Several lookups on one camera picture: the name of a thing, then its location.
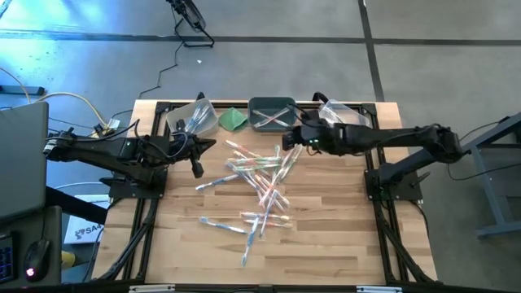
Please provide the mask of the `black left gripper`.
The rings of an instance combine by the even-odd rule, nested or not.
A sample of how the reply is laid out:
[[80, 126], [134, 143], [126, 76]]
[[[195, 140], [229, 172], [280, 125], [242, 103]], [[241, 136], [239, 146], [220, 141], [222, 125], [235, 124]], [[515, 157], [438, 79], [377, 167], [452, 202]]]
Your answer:
[[165, 160], [197, 160], [198, 154], [213, 147], [217, 141], [211, 138], [197, 138], [195, 135], [175, 135], [173, 141], [167, 138], [160, 143], [160, 158]]

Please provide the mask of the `clear plastic bin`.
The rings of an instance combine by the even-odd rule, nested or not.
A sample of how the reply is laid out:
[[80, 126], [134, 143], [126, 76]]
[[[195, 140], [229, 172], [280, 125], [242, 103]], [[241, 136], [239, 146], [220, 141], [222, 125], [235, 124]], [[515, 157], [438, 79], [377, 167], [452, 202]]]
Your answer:
[[329, 100], [321, 106], [318, 115], [329, 125], [350, 124], [370, 126], [368, 118], [336, 100]]

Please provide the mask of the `white plastic bin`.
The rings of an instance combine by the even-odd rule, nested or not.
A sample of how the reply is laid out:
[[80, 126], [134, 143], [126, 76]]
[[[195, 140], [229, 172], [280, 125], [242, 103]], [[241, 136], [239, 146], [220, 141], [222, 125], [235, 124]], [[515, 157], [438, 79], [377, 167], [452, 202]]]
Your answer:
[[201, 138], [214, 134], [218, 130], [218, 117], [213, 105], [206, 98], [196, 100], [193, 103], [188, 103], [185, 106], [170, 111], [166, 116], [166, 120], [171, 131], [177, 131], [177, 123], [180, 121], [182, 121], [186, 127], [186, 124], [192, 117], [195, 109], [201, 106], [209, 106], [211, 114], [208, 116], [206, 121], [193, 132], [193, 134]]

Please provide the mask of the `green cloth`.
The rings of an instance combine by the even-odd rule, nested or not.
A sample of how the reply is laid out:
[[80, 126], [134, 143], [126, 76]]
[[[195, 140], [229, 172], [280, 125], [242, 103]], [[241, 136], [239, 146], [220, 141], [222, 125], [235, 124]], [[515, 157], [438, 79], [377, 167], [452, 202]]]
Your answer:
[[219, 116], [218, 122], [229, 132], [239, 131], [247, 124], [247, 116], [235, 107], [230, 107]]

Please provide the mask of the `dark grey-green plastic bin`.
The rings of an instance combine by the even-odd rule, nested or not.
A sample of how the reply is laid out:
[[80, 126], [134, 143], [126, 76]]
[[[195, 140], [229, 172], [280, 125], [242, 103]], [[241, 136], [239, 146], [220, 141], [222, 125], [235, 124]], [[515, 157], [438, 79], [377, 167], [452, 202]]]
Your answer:
[[296, 122], [296, 101], [290, 97], [254, 97], [247, 105], [252, 129], [262, 133], [280, 133]]

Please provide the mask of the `black floor fan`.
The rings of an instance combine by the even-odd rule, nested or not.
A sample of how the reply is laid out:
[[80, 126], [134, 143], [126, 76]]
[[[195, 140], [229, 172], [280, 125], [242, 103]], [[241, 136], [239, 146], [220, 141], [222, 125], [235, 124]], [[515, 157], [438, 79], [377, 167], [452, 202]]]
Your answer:
[[[179, 38], [181, 43], [184, 45], [184, 47], [187, 48], [203, 48], [203, 47], [209, 47], [213, 48], [215, 44], [215, 40], [213, 37], [211, 37], [207, 31], [206, 31], [206, 22], [201, 15], [199, 9], [194, 4], [193, 0], [165, 0], [171, 7], [173, 16], [175, 14], [178, 14], [182, 17], [181, 20], [176, 21], [176, 24], [174, 26], [174, 34]], [[182, 21], [185, 21], [193, 31], [196, 33], [202, 33], [204, 34], [209, 40], [209, 43], [205, 44], [188, 44], [186, 43], [186, 40], [184, 37], [182, 37], [178, 33], [178, 28], [182, 24]]]

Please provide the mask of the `white printed cardboard box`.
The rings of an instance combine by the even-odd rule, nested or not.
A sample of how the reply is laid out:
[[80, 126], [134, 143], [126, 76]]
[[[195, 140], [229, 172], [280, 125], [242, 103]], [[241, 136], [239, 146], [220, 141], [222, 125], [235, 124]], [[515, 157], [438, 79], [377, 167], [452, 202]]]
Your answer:
[[[76, 195], [76, 198], [93, 203], [104, 209], [108, 209], [110, 198], [108, 195]], [[64, 244], [86, 244], [97, 242], [99, 232], [103, 225], [87, 221], [77, 216], [70, 216], [64, 236]]]

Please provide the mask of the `silver aluminium extrusion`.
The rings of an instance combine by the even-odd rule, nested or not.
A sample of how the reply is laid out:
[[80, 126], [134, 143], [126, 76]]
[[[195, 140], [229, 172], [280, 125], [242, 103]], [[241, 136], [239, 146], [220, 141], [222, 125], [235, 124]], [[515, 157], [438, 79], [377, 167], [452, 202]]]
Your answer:
[[398, 286], [356, 286], [356, 293], [403, 293]]
[[128, 293], [175, 293], [173, 284], [142, 284], [131, 286]]

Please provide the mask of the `dark grey desk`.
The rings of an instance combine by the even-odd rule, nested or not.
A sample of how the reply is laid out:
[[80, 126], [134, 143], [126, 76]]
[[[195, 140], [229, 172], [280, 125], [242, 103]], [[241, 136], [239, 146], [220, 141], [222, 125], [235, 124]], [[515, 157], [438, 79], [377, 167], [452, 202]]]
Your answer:
[[[19, 219], [0, 223], [0, 233], [15, 235], [16, 279], [0, 284], [0, 291], [56, 286], [61, 283], [61, 209], [46, 208]], [[50, 240], [50, 266], [39, 282], [28, 282], [24, 276], [24, 257], [29, 245], [39, 239]]]

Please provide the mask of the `grey laptop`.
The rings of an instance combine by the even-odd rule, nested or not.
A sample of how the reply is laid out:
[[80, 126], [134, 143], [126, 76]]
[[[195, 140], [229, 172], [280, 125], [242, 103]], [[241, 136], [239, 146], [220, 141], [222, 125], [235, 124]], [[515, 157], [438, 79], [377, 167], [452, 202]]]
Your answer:
[[0, 111], [0, 221], [45, 204], [48, 115], [45, 102]]

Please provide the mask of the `black floor bar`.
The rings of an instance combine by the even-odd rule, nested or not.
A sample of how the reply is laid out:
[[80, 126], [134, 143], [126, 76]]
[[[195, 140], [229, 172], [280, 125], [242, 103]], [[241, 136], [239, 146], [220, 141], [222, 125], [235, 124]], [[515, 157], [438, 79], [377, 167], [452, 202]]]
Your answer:
[[18, 95], [34, 95], [42, 96], [46, 92], [44, 87], [28, 86], [22, 88], [19, 85], [0, 85], [0, 94], [18, 94]]

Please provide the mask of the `black computer mouse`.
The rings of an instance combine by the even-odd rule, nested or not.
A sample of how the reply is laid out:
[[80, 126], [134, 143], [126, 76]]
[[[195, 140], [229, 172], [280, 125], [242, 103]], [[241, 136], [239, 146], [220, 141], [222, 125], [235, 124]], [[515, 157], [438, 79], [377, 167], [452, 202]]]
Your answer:
[[24, 257], [24, 276], [28, 282], [39, 282], [50, 266], [50, 240], [39, 239], [31, 243]]

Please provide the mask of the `black keyboard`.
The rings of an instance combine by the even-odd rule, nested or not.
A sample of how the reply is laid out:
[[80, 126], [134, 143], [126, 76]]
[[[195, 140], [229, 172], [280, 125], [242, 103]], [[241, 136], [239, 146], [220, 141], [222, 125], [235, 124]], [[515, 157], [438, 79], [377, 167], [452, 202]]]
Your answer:
[[0, 233], [0, 284], [16, 279], [15, 235]]

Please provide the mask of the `black diagonal frame strut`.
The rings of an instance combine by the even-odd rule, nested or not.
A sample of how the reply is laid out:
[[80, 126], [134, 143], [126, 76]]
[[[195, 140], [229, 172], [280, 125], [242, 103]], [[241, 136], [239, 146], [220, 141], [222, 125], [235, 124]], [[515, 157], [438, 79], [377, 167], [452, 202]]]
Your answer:
[[45, 207], [58, 206], [63, 212], [91, 221], [96, 224], [104, 225], [107, 218], [107, 209], [94, 203], [89, 203], [68, 195], [55, 188], [46, 187]]

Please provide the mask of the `blue-grey desk frame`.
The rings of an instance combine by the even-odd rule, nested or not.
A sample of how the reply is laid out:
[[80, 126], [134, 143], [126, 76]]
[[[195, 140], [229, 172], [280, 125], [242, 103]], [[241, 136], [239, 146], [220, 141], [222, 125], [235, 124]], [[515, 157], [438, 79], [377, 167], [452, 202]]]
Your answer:
[[476, 230], [480, 238], [521, 232], [510, 199], [521, 199], [521, 112], [508, 116], [462, 146], [475, 164], [494, 223]]

